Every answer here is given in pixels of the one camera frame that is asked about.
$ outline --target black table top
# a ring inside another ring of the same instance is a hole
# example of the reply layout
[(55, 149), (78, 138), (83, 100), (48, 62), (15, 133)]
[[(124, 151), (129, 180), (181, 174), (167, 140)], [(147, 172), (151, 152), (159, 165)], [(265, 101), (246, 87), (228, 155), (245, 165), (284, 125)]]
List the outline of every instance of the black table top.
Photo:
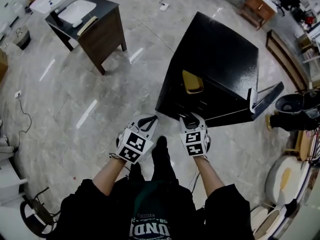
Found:
[(186, 70), (237, 99), (247, 100), (248, 90), (258, 87), (258, 55), (259, 49), (247, 39), (197, 12), (170, 68)]
[[(63, 9), (67, 7), (68, 5), (72, 4), (77, 0), (66, 0), (64, 3), (62, 3), (58, 10)], [(67, 21), (60, 19), (62, 22), (60, 25), (58, 25), (53, 17), (49, 15), (48, 17), (45, 18), (45, 21), (55, 27), (56, 29), (60, 30), (61, 32), (65, 33), (67, 36), (77, 40), (79, 36), (77, 35), (78, 31), (93, 17), (96, 16), (99, 19), (103, 18), (106, 16), (108, 13), (110, 13), (113, 9), (119, 6), (119, 4), (115, 2), (111, 2), (108, 0), (86, 0), (89, 2), (93, 2), (96, 4), (96, 7), (90, 11), (86, 16), (82, 18), (82, 24), (80, 24), (78, 27), (74, 28), (72, 27), (72, 24), (68, 23)]]

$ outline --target gray marble floor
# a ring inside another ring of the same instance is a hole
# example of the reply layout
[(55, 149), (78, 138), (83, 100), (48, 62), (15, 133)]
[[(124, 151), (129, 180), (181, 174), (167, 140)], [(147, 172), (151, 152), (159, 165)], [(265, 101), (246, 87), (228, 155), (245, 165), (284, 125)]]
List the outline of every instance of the gray marble floor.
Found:
[[(9, 42), (4, 48), (9, 69), (0, 84), (0, 116), (4, 120), (1, 131), (16, 144), (18, 131), (29, 125), (14, 98), (15, 92), (21, 90), (22, 106), (31, 115), (32, 126), (27, 134), (21, 134), (14, 160), (29, 181), (30, 196), (50, 187), (43, 200), (53, 212), (59, 210), (63, 198), (73, 193), (83, 179), (94, 177), (105, 165), (108, 153), (116, 150), (118, 132), (133, 115), (156, 113), (155, 105), (173, 55), (165, 43), (175, 50), (197, 11), (220, 21), (259, 48), (260, 90), (278, 81), (285, 85), (282, 94), (295, 90), (266, 50), (266, 33), (262, 29), (255, 31), (238, 15), (238, 9), (225, 0), (167, 0), (170, 6), (165, 12), (159, 10), (159, 0), (111, 1), (120, 4), (128, 50), (122, 52), (119, 47), (103, 63), (105, 76), (80, 47), (69, 52), (44, 20), (35, 15), (26, 21), (32, 38), (29, 46), (21, 51)], [(141, 48), (140, 56), (130, 61)], [(94, 100), (97, 104), (77, 127)], [(271, 105), (266, 112), (273, 109)], [(187, 187), (196, 165), (183, 150), (179, 122), (156, 114), (159, 125), (154, 139), (167, 136), (173, 168), (180, 184)], [(264, 115), (254, 122), (209, 129), (209, 160), (224, 183), (234, 183), (251, 207), (264, 200), (267, 173), (289, 137), (281, 129), (267, 131)], [(153, 172), (150, 155), (141, 166), (149, 180)], [(120, 177), (126, 174), (124, 169)], [(193, 196), (196, 207), (201, 207), (206, 200), (201, 178)]]

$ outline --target black sleeve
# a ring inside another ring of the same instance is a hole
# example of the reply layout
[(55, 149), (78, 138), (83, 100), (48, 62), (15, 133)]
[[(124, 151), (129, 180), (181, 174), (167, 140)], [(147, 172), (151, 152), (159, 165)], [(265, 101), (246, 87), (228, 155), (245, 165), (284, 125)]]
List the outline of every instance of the black sleeve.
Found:
[(216, 189), (205, 201), (208, 237), (254, 240), (250, 220), (250, 204), (234, 184)]
[(75, 194), (62, 201), (57, 226), (47, 239), (78, 239), (105, 231), (112, 205), (91, 179), (83, 180)]

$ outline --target forearm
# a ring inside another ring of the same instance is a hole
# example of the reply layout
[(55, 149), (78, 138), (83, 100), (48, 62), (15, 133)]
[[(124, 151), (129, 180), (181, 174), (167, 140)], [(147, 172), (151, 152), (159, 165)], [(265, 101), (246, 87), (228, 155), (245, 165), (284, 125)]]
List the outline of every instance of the forearm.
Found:
[(111, 190), (119, 176), (121, 170), (125, 166), (126, 161), (111, 157), (109, 162), (94, 177), (93, 184), (106, 196), (109, 196)]
[(193, 158), (201, 174), (206, 195), (209, 197), (213, 191), (223, 187), (224, 184), (209, 161), (202, 156), (195, 156)]

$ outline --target black t-shirt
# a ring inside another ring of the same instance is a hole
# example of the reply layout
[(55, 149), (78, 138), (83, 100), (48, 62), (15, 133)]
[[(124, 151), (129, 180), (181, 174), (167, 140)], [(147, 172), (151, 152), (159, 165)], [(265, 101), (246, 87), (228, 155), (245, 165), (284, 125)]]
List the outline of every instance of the black t-shirt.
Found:
[(137, 182), (141, 192), (134, 200), (129, 240), (171, 240), (164, 181)]

